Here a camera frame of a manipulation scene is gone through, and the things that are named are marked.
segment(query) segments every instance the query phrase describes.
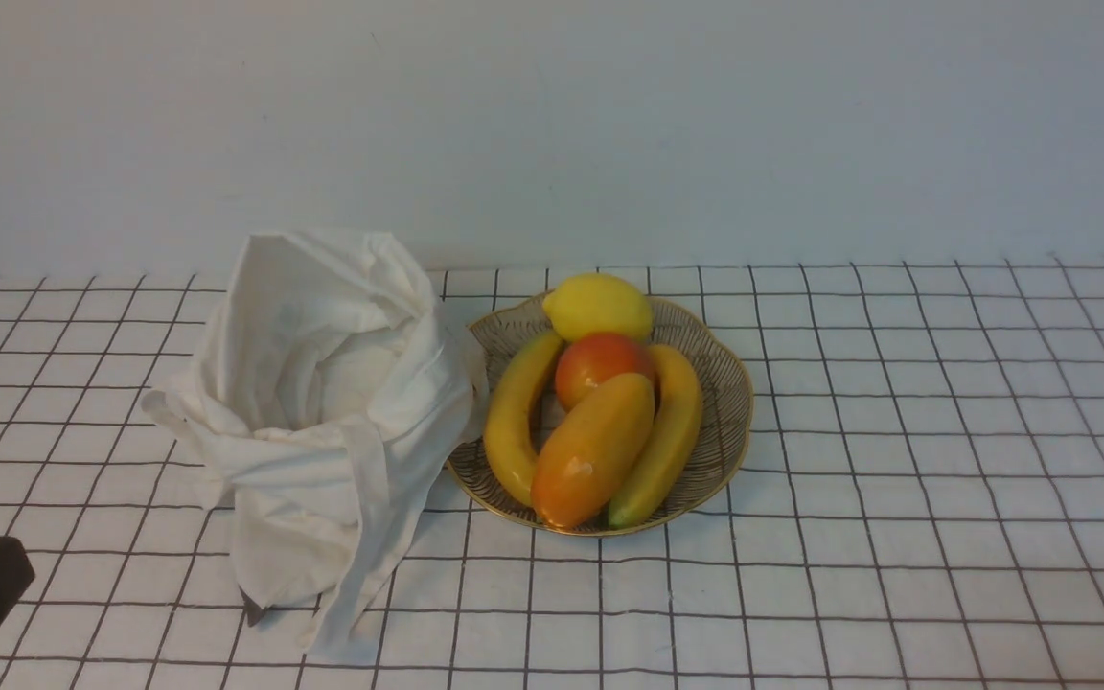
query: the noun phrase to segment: woven bowl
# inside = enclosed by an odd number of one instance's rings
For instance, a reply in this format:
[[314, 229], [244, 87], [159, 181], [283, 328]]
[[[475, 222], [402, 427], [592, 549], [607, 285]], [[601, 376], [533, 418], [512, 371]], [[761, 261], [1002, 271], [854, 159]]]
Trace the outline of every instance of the woven bowl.
[[[500, 381], [500, 374], [509, 365], [509, 359], [527, 341], [552, 329], [548, 316], [543, 315], [545, 294], [538, 294], [516, 307], [493, 311], [471, 323], [471, 332], [486, 352], [488, 384], [492, 388]], [[654, 514], [641, 524], [623, 529], [608, 528], [604, 514], [571, 530], [543, 524], [531, 508], [522, 506], [505, 492], [488, 468], [482, 440], [464, 443], [448, 459], [454, 479], [469, 497], [503, 519], [520, 524], [564, 534], [606, 537], [641, 532], [676, 519], [708, 501], [731, 481], [744, 463], [744, 454], [749, 448], [749, 428], [753, 414], [749, 370], [745, 370], [744, 362], [735, 353], [714, 338], [714, 333], [692, 311], [675, 301], [657, 297], [650, 297], [649, 300], [654, 307], [654, 332], [650, 341], [675, 346], [688, 357], [701, 381], [701, 393], [704, 396], [701, 435], [697, 438], [697, 447], [680, 473], [679, 480], [672, 486], [671, 493]], [[546, 436], [549, 429], [555, 427], [549, 421], [563, 414], [549, 385], [549, 392], [544, 394], [543, 411], [535, 415], [540, 418], [533, 420], [533, 433], [538, 435], [535, 438]]]

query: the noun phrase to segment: red tomato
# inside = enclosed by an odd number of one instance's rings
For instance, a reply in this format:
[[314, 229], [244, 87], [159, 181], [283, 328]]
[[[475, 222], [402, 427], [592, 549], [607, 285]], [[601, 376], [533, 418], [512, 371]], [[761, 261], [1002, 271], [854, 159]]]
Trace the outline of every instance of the red tomato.
[[645, 374], [656, 383], [654, 360], [640, 342], [618, 332], [594, 332], [570, 344], [555, 368], [555, 396], [565, 411], [618, 373]]

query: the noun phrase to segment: cloth bag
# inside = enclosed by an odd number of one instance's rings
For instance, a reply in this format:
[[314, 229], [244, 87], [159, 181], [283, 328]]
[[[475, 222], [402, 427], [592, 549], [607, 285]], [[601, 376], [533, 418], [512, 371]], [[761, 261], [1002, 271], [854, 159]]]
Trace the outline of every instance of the cloth bag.
[[297, 645], [342, 657], [444, 461], [482, 433], [484, 350], [391, 235], [251, 236], [185, 371], [141, 410], [234, 506], [231, 561], [267, 608], [323, 594]]

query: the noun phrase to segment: yellow banana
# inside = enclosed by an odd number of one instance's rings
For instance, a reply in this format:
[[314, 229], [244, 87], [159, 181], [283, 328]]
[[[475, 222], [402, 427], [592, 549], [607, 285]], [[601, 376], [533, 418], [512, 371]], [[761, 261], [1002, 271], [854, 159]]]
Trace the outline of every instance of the yellow banana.
[[650, 346], [658, 378], [658, 412], [654, 428], [625, 484], [607, 507], [613, 529], [643, 523], [662, 503], [683, 471], [701, 433], [701, 382], [679, 350]]
[[491, 392], [482, 428], [482, 449], [491, 474], [510, 497], [527, 507], [531, 505], [531, 480], [539, 457], [531, 443], [531, 414], [555, 371], [561, 346], [564, 340], [549, 331], [513, 354]]

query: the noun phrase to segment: white cloth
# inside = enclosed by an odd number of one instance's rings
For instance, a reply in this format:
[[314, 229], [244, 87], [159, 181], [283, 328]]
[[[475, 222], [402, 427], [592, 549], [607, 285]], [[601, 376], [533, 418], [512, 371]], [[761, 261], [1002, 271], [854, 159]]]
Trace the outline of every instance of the white cloth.
[[251, 236], [187, 371], [141, 401], [233, 505], [231, 560], [258, 606], [325, 593], [298, 638], [347, 652], [411, 545], [444, 461], [484, 428], [484, 350], [391, 235]]

